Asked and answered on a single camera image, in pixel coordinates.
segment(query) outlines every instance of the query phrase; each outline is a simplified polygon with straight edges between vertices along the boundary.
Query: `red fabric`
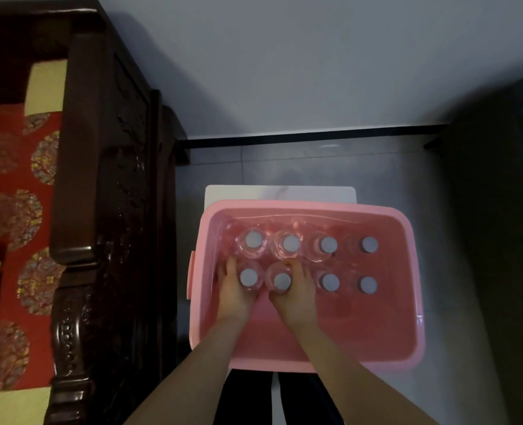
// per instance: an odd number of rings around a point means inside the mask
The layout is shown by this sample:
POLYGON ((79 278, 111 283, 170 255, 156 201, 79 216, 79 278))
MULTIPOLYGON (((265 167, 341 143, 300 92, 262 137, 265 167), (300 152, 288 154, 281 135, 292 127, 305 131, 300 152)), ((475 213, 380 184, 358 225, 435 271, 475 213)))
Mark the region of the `red fabric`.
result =
POLYGON ((53 377, 50 307, 63 268, 47 254, 54 171, 45 168, 55 163, 60 123, 61 113, 24 118, 23 105, 0 106, 0 192, 13 200, 0 235, 0 390, 48 386, 53 377))

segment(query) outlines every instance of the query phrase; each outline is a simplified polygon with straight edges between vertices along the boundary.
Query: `bottle cap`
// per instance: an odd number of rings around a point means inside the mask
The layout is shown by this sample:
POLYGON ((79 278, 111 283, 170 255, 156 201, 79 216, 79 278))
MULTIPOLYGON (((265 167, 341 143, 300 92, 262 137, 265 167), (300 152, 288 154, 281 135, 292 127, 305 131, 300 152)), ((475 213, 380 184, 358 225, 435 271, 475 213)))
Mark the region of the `bottle cap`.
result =
POLYGON ((245 269, 240 273, 240 282, 242 285, 251 287, 258 281, 258 273, 252 269, 245 269))
POLYGON ((251 249, 258 249, 262 245, 263 238, 258 231, 250 231, 246 235, 246 246, 251 249))
POLYGON ((363 293, 374 293, 378 290, 378 282, 373 277, 364 276, 360 279, 360 290, 363 293))
POLYGON ((332 237, 325 237, 321 240, 321 250, 325 253, 334 253, 337 247, 338 243, 332 237))
POLYGON ((281 291, 286 291, 291 286, 291 277, 287 273, 279 273, 273 279, 273 285, 281 291))
POLYGON ((373 253, 378 250, 378 241, 374 237, 365 237, 362 240, 362 249, 366 253, 373 253))
POLYGON ((299 249, 299 237, 288 235, 283 239, 283 248, 287 252, 296 252, 299 249))
POLYGON ((336 275, 329 273, 325 274, 322 279, 323 288, 328 292, 334 292, 340 286, 340 281, 336 275))

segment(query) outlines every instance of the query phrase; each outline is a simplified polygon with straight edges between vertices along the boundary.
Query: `hand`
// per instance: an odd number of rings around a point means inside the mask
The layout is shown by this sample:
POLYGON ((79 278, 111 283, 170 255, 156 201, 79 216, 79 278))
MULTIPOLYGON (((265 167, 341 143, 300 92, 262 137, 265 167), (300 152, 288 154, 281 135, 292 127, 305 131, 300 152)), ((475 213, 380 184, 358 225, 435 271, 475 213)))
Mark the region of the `hand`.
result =
POLYGON ((283 263, 293 270, 291 286, 285 293, 269 293, 269 300, 286 327, 296 334, 304 327, 316 326, 315 283, 298 259, 285 259, 283 263))
POLYGON ((229 320, 245 325, 258 292, 246 291, 239 282, 235 257, 229 257, 226 265, 218 264, 218 283, 221 285, 216 320, 229 320))

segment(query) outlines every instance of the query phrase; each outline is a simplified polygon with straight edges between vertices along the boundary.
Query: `black pants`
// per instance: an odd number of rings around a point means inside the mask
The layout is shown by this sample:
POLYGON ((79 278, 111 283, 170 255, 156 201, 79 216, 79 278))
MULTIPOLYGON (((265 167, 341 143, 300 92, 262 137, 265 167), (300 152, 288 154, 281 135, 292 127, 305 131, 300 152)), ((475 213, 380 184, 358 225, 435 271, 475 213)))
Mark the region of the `black pants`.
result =
MULTIPOLYGON (((344 424, 338 409, 316 374, 278 375, 281 404, 287 425, 344 424)), ((220 395, 215 425, 270 425, 271 379, 272 373, 267 371, 232 370, 220 395)))

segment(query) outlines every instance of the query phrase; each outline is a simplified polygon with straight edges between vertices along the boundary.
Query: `pink plastic basket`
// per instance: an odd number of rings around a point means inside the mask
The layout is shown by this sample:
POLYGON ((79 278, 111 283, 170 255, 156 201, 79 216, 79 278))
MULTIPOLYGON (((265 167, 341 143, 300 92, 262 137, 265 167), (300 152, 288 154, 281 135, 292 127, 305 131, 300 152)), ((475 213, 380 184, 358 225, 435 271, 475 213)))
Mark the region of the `pink plastic basket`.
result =
MULTIPOLYGON (((222 200, 202 215, 196 251, 187 279, 191 300, 189 340, 194 349, 215 322, 218 284, 215 267, 224 258, 221 238, 231 221, 255 224, 268 218, 303 218, 336 232, 373 236, 375 253, 355 257, 362 275, 378 282, 367 295, 343 283, 337 293, 318 290, 319 326, 348 355, 372 371, 407 370, 421 360, 425 332, 419 265, 413 230, 407 218, 389 207, 273 200, 222 200)), ((314 372, 294 336, 285 328, 262 288, 250 320, 240 335, 231 368, 314 372)))

